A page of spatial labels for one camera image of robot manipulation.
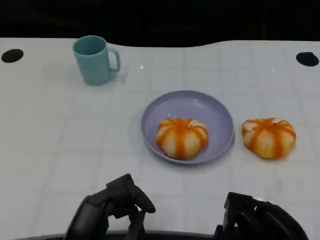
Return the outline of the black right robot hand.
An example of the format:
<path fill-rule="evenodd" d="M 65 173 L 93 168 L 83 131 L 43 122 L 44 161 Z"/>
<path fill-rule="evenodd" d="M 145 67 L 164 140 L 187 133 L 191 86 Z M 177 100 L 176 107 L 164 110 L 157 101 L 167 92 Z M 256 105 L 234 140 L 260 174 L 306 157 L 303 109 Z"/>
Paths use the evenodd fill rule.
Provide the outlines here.
<path fill-rule="evenodd" d="M 284 209 L 269 201 L 229 192 L 223 224 L 214 240 L 307 240 L 302 226 Z"/>

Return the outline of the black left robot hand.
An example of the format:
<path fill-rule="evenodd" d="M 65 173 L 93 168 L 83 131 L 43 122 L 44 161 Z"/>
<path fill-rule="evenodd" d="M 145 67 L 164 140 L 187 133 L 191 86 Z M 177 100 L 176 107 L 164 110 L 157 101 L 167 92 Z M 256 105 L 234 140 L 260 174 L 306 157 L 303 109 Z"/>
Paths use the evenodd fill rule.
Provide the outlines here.
<path fill-rule="evenodd" d="M 65 240 L 103 240 L 109 228 L 109 217 L 116 219 L 128 216 L 130 225 L 126 240 L 137 240 L 146 234 L 146 213 L 153 214 L 156 208 L 149 197 L 135 185 L 127 173 L 106 184 L 106 188 L 86 196 L 64 235 Z"/>

